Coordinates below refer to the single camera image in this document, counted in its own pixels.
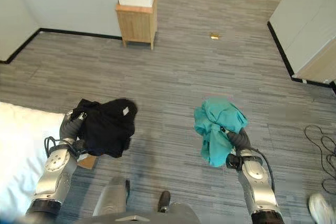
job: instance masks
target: black wire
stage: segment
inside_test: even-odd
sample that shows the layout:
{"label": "black wire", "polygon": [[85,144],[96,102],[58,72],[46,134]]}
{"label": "black wire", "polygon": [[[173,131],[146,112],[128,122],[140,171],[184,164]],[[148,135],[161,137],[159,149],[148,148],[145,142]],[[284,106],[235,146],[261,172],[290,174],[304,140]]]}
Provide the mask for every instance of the black wire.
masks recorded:
{"label": "black wire", "polygon": [[52,143],[54,144],[54,146],[56,146],[56,142],[64,142],[64,143],[66,143],[66,144],[70,147],[70,149],[71,149],[74,153],[76,153],[75,148],[74,148],[74,147],[72,146],[72,144],[70,144],[68,141],[66,141],[66,140],[64,140],[64,139],[62,139],[62,140],[60,140],[60,139],[56,140],[56,139],[54,139],[52,136],[49,136],[49,137],[46,137],[46,138],[44,139],[44,150],[45,150],[45,152],[46,152],[47,157],[50,156],[50,153],[49,153],[49,141],[52,141]]}
{"label": "black wire", "polygon": [[[322,151],[322,148],[321,148],[317,143],[315,143],[315,142],[314,142],[314,141],[307,135],[307,129],[308,129],[308,128],[312,128],[312,127],[315,127],[315,128],[318,128],[318,129],[319,129],[319,131],[320,131],[320,133],[321,133],[321,138],[320,138],[321,144],[323,145],[323,147],[324,147],[327,151],[330,152],[330,154],[326,155],[326,157],[325,157],[326,159],[325,159],[325,160],[326,160],[327,163],[330,165],[330,167],[333,169],[334,174],[331,174],[329,171],[327,171],[326,168],[325,168],[324,165],[323,165],[323,151]],[[336,192],[329,191],[329,190],[325,187],[325,184],[324,184],[326,181],[330,181],[330,180],[331,180],[331,181],[335,182],[335,180],[336,180],[336,166],[333,164],[333,162],[332,162],[332,160],[331,160],[332,157],[336,157],[336,143],[335,143],[335,141],[334,141],[332,138],[330,138],[329,136],[325,135],[325,134],[323,133],[322,129],[321,129],[320,127],[318,127],[317,125],[314,125],[314,124],[307,125],[307,126],[304,128],[303,132],[304,132],[304,135],[306,136],[306,138],[307,138],[311,143],[313,143],[314,145],[316,145],[316,146],[319,148],[320,153],[321,153],[321,166],[322,166],[322,169],[323,169],[329,176],[332,177],[332,178],[325,178],[324,180],[322,180],[322,182],[321,182],[321,186],[322,186],[323,190],[325,190],[325,191],[326,191],[327,193],[329,193],[329,194],[334,194],[334,195],[336,195]],[[326,138],[327,140],[330,140],[330,141],[333,143],[333,145],[335,146],[335,147],[334,147],[334,150],[330,150],[329,148],[326,147],[326,145],[325,145],[324,142],[323,142],[323,140],[324,140],[325,138]]]}
{"label": "black wire", "polygon": [[54,146],[56,145],[55,143],[56,140],[52,136],[46,137],[44,139],[44,150],[46,152],[47,157],[50,156],[50,153],[49,153],[49,141],[50,140],[53,142]]}
{"label": "black wire", "polygon": [[255,149],[255,148],[252,148],[252,147],[249,147],[249,148],[244,147],[243,149],[248,149],[248,150],[254,151],[256,153],[259,153],[263,157],[263,159],[265,160],[265,162],[267,164],[267,168],[268,168],[268,171],[269,171],[269,176],[271,177],[272,191],[273,191],[273,193],[275,193],[275,183],[274,183],[273,171],[272,171],[271,166],[268,163],[267,157],[258,149]]}

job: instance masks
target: white bed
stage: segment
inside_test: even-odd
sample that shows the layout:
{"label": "white bed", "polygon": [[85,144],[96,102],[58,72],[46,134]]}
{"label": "white bed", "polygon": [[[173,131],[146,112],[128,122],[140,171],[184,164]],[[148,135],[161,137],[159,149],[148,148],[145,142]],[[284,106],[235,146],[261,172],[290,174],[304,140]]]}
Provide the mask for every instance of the white bed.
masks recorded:
{"label": "white bed", "polygon": [[59,138],[63,117],[0,102],[0,219],[25,214],[47,159],[44,138]]}

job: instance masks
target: wooden nightstand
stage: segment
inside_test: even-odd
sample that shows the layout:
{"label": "wooden nightstand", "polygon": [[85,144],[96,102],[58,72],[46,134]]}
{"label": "wooden nightstand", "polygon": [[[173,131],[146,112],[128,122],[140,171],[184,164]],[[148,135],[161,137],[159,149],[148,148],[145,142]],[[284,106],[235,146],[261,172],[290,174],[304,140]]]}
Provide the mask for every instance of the wooden nightstand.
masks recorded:
{"label": "wooden nightstand", "polygon": [[117,5],[118,22],[121,30],[123,45],[127,41],[147,42],[154,49],[154,37],[157,28],[157,2],[154,0],[152,7],[136,7]]}

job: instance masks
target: teal shirt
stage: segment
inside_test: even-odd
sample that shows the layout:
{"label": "teal shirt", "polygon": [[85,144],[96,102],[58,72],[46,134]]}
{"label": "teal shirt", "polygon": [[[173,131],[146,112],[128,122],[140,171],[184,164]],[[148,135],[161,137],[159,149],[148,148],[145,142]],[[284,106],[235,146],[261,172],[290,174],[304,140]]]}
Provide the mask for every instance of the teal shirt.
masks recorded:
{"label": "teal shirt", "polygon": [[233,146],[221,126],[239,133],[247,125],[247,119],[225,97],[211,97],[196,107],[194,111],[196,132],[203,136],[202,157],[210,165],[219,167],[225,164]]}

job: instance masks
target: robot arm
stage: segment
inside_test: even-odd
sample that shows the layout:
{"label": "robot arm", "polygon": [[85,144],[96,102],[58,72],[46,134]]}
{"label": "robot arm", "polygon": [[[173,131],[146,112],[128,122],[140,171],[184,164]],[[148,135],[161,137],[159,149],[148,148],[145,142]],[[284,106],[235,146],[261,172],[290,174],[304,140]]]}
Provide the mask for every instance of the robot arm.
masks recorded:
{"label": "robot arm", "polygon": [[238,180],[243,187],[246,206],[253,224],[284,223],[273,186],[268,184],[268,175],[262,166],[262,160],[252,155],[250,141],[244,129],[239,134],[225,129],[222,131],[238,148],[237,155],[228,155],[226,165],[238,171]]}
{"label": "robot arm", "polygon": [[44,172],[26,213],[33,223],[42,223],[41,220],[49,223],[54,220],[68,194],[80,155],[74,148],[77,133],[86,118],[86,114],[81,113],[78,118],[70,121],[71,113],[72,111],[65,115],[61,124],[60,144],[50,150],[46,149],[48,159]]}

